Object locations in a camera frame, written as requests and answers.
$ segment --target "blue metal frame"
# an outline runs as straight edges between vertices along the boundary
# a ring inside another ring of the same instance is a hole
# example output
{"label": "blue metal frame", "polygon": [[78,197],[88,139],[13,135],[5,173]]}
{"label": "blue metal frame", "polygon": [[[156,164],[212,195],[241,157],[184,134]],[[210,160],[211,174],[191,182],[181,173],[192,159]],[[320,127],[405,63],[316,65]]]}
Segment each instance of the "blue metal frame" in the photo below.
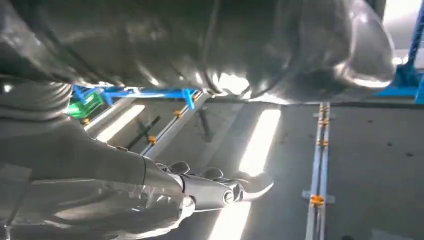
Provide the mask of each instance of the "blue metal frame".
{"label": "blue metal frame", "polygon": [[396,68],[393,82],[383,91],[377,93],[379,97],[413,97],[416,104],[424,104],[423,74],[418,73],[414,63],[420,49],[424,32],[424,0],[421,2],[418,18],[408,52],[408,61]]}
{"label": "blue metal frame", "polygon": [[189,109],[194,109],[193,94],[194,89],[177,89],[177,90],[149,90],[142,88],[123,88],[123,87],[100,87],[101,96],[108,105],[113,105],[112,98],[170,98],[170,99],[185,99]]}
{"label": "blue metal frame", "polygon": [[97,91],[96,88],[85,88],[77,85],[72,86],[72,89],[73,97],[78,98],[82,104],[86,104],[86,98]]}

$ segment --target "orange fastener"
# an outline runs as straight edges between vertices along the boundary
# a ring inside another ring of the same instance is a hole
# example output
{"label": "orange fastener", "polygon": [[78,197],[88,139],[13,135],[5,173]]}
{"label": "orange fastener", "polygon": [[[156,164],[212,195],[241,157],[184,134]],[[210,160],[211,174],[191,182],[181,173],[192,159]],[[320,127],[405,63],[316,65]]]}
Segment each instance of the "orange fastener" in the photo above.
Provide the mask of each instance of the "orange fastener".
{"label": "orange fastener", "polygon": [[321,142],[320,140],[318,140],[316,142],[316,145],[322,146],[322,147],[327,147],[329,145],[329,141],[323,141],[323,142]]}
{"label": "orange fastener", "polygon": [[324,198],[320,195],[312,195],[310,196],[310,201],[312,205],[322,206],[324,205]]}
{"label": "orange fastener", "polygon": [[323,119],[323,120],[319,120],[319,121],[318,121],[318,124],[319,124],[319,125],[323,125],[323,126],[326,126],[326,125],[328,125],[329,123],[330,123],[330,120],[329,120],[328,118]]}
{"label": "orange fastener", "polygon": [[156,144],[156,137],[155,137],[155,136],[149,136],[149,137],[148,137],[148,141],[149,141],[152,145],[155,145],[155,144]]}
{"label": "orange fastener", "polygon": [[181,111],[180,110],[175,110],[173,111],[173,114],[175,115],[175,117],[180,118],[181,117]]}

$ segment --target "gray floor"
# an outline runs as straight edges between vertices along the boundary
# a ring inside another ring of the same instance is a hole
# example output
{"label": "gray floor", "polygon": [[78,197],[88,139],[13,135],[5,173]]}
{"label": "gray floor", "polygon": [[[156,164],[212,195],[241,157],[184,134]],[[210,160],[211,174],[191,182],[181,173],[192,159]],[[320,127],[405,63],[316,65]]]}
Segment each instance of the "gray floor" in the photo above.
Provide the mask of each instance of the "gray floor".
{"label": "gray floor", "polygon": [[[259,114],[275,106],[206,106],[213,141],[203,141],[194,117],[156,160],[186,161],[194,173],[219,167],[230,176],[238,168]],[[301,192],[311,184],[317,109],[281,108],[266,164],[275,185],[252,204],[241,239],[305,238],[307,203]],[[340,240],[343,235],[355,240],[424,239],[424,128],[420,127],[424,111],[333,107],[332,113],[336,119],[330,125],[328,192],[336,197],[336,204],[327,210],[327,239]],[[157,239],[207,240],[218,213],[195,213],[180,228]]]}

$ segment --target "green object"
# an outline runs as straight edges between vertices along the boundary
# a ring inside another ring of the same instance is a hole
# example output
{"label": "green object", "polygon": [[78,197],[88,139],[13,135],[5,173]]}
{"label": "green object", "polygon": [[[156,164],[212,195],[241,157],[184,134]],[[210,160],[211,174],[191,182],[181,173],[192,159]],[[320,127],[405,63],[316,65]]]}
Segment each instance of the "green object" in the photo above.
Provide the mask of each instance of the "green object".
{"label": "green object", "polygon": [[75,118],[83,119],[90,115],[97,107],[103,104],[103,99],[97,92],[93,92],[85,98],[85,104],[78,99],[71,99],[66,113]]}

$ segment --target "metal track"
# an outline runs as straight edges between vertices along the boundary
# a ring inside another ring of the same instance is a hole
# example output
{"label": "metal track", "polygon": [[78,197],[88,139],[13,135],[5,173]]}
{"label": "metal track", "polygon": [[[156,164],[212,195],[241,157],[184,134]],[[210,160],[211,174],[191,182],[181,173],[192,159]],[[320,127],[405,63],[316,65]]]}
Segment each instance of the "metal track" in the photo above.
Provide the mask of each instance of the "metal track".
{"label": "metal track", "polygon": [[145,157],[155,159],[208,98],[209,95],[203,92],[195,94],[194,108],[190,109],[189,106],[186,105],[183,109],[181,109],[181,111],[179,111],[179,115],[175,116],[155,137],[155,141],[149,143],[149,145],[140,154]]}
{"label": "metal track", "polygon": [[334,202],[334,197],[327,195],[329,133],[330,104],[321,103],[316,127],[316,145],[310,191],[302,193],[303,197],[308,198],[309,201],[305,240],[325,239],[326,205]]}

